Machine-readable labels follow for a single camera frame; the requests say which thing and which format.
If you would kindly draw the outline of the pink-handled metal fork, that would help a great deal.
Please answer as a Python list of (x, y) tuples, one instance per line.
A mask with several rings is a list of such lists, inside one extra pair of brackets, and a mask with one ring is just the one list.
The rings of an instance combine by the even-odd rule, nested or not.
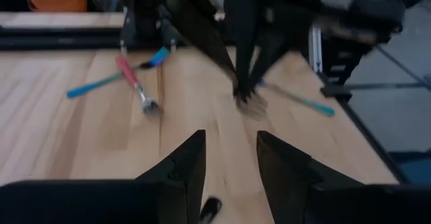
[(155, 100), (152, 100), (151, 98), (146, 96), (143, 87), (141, 86), (127, 58), (125, 56), (117, 56), (115, 62), (121, 70), (122, 74), (125, 76), (125, 79), (129, 82), (129, 84), (133, 87), (133, 89), (139, 96), (143, 113), (147, 115), (161, 113), (162, 111), (158, 103)]

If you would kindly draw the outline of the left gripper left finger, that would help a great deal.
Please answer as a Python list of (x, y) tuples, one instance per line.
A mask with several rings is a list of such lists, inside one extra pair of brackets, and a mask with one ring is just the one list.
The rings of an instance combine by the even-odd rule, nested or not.
[(197, 130), (136, 180), (138, 224), (198, 224), (206, 173), (206, 138)]

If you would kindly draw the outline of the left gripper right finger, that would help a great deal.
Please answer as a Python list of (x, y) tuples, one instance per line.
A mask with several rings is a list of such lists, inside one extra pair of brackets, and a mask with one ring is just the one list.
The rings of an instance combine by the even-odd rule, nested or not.
[(318, 214), (329, 203), (317, 191), (362, 185), (265, 130), (257, 132), (257, 159), (275, 224), (332, 223), (336, 218)]

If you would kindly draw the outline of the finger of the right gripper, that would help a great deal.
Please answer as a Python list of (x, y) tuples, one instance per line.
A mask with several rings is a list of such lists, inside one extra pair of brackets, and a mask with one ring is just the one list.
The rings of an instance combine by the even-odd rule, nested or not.
[(214, 18), (217, 9), (208, 1), (180, 1), (168, 5), (168, 10), (172, 25), (231, 79), (233, 95), (237, 96), (238, 78)]
[(303, 43), (303, 8), (256, 1), (235, 5), (236, 98), (251, 98), (268, 70)]

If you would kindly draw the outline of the dark blue object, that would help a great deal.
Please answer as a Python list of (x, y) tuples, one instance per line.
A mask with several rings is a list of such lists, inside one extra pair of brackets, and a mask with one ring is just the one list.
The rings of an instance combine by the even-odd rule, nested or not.
[(431, 148), (427, 151), (392, 151), (389, 155), (412, 184), (431, 186)]

